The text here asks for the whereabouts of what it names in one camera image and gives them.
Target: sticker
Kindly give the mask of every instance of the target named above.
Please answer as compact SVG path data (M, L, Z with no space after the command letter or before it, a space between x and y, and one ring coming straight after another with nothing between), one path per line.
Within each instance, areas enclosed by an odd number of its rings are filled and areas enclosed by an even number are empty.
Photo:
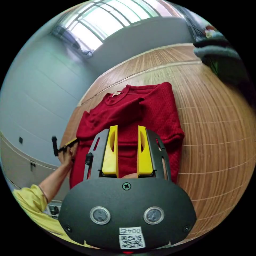
M121 249L145 248L145 241L141 227L120 227L119 244Z

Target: window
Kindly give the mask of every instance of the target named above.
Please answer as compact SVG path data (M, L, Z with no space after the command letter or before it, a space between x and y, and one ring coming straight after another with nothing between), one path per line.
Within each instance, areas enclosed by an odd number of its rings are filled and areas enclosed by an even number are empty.
M71 12L61 22L82 42L83 48L96 50L116 31L140 20L173 16L163 0L93 0Z

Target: qr code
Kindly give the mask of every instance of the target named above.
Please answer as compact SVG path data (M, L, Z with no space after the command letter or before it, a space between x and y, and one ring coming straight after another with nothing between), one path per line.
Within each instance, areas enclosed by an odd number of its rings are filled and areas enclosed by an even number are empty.
M137 235L120 235L120 246L122 249L143 248L144 239L142 234Z

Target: yellow sleeve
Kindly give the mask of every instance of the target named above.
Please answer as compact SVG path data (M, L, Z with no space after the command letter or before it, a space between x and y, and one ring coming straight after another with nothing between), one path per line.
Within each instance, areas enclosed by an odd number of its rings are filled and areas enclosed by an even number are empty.
M42 190L36 185L32 185L31 188L25 187L21 190L14 190L13 195L20 206L29 212L42 213L48 204Z
M25 187L21 190L14 190L13 195L16 198L19 205L26 212L26 214L37 225L68 242L80 246L90 247L89 245L86 244L86 242L84 243L84 245L81 245L71 240L61 227L58 220L53 219L47 214L43 213L43 211L47 207L48 202L44 193L38 186L32 185L31 188Z

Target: wood grain surface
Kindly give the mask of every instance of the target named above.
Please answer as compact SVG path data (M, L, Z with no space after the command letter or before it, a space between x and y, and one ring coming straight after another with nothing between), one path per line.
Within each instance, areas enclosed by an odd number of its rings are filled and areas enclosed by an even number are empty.
M165 81L172 84L185 132L177 184L190 196L198 218L180 242L184 243L228 216L243 195L256 162L254 110L237 89L223 84L201 63L193 46L152 50L103 74L74 110L61 144L75 137L83 112L94 108L107 92L127 84Z

